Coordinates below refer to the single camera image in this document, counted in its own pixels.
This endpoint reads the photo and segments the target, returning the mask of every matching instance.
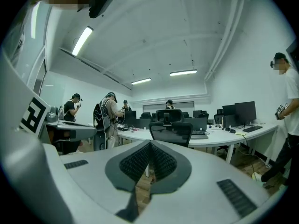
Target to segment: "wooden floor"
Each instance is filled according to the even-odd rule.
[[[93,151],[93,144],[88,144],[86,140],[83,140],[83,145],[79,146],[78,150],[81,152],[92,152]],[[194,151],[202,151],[204,152],[206,148],[195,148]],[[217,152],[217,156],[222,159],[226,159],[226,151],[219,150]],[[235,166],[239,170],[241,170],[244,174],[248,175],[249,177],[252,176],[253,169],[255,172],[264,174],[268,171],[263,161],[261,161],[256,156],[248,155],[247,149],[243,147],[236,146],[235,153],[231,159],[231,165]],[[137,203],[139,213],[141,213],[150,202],[150,182],[154,176],[154,171],[152,169],[149,170],[149,177],[147,178],[145,174],[142,175],[141,179],[136,185],[136,196],[137,196]],[[270,195],[273,195],[279,190],[279,186],[285,183],[285,178],[282,176],[281,173],[277,174],[275,177],[271,178],[264,188],[268,191]]]

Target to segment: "backpack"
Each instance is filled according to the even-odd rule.
[[[104,103],[101,101],[99,104],[96,104],[93,110],[93,126],[97,129],[103,129],[103,131],[107,130],[111,126],[111,121],[113,121],[108,115],[107,102],[108,100],[105,100]]]
[[[67,113],[64,113],[64,105],[61,105],[61,106],[59,107],[58,118],[63,120],[66,114],[67,114]]]

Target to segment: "fluorescent light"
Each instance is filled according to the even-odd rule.
[[[147,79],[144,79],[144,80],[134,81],[134,82],[132,82],[132,84],[139,84],[139,83],[147,82],[147,81],[150,81],[150,80],[151,80],[151,78],[147,78]]]
[[[32,39],[36,38],[36,17],[37,17],[37,11],[40,3],[41,2],[38,2],[32,9],[32,14],[31,14],[31,38]]]
[[[76,46],[72,52],[74,56],[78,55],[81,47],[83,46],[84,42],[87,40],[89,35],[93,32],[93,29],[91,27],[86,27],[82,35],[80,36],[78,42],[76,43]]]
[[[179,76],[179,75],[187,75],[187,74],[193,74],[196,73],[197,70],[185,70],[185,71],[178,71],[178,72],[172,72],[170,73],[170,76]]]

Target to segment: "white t-shirt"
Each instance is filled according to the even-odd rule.
[[[290,67],[285,73],[285,81],[290,102],[292,99],[298,99],[299,74],[293,67]],[[299,136],[299,108],[285,117],[285,123],[289,134]]]

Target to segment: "white desk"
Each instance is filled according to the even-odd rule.
[[[260,136],[263,136],[267,133],[276,131],[277,129],[277,125],[276,124],[271,124],[271,123],[267,123],[267,124],[263,124],[261,125],[262,128],[252,131],[250,133],[246,133],[243,132],[243,129],[236,129],[236,133],[245,135],[246,140],[252,140],[255,138],[258,138]],[[233,150],[234,150],[234,144],[237,144],[241,141],[245,141],[244,137],[241,135],[236,135],[227,131],[224,131],[222,129],[219,128],[219,130],[212,130],[211,128],[207,129],[207,132],[209,132],[210,134],[208,135],[208,139],[207,140],[190,140],[189,141],[189,146],[188,147],[219,147],[219,146],[229,146],[228,149],[228,154],[226,157],[226,162],[230,163],[232,154],[233,154]],[[150,135],[150,131],[147,130],[143,130],[140,129],[138,131],[118,131],[118,135],[120,136],[121,139],[121,144],[123,144],[123,140],[122,139],[128,139],[128,140],[132,140],[132,141],[137,141],[137,140],[152,140],[152,137]],[[250,152],[252,149],[252,155],[254,155],[255,152],[255,144],[250,147]],[[217,149],[214,148],[213,153],[215,154],[217,152]]]

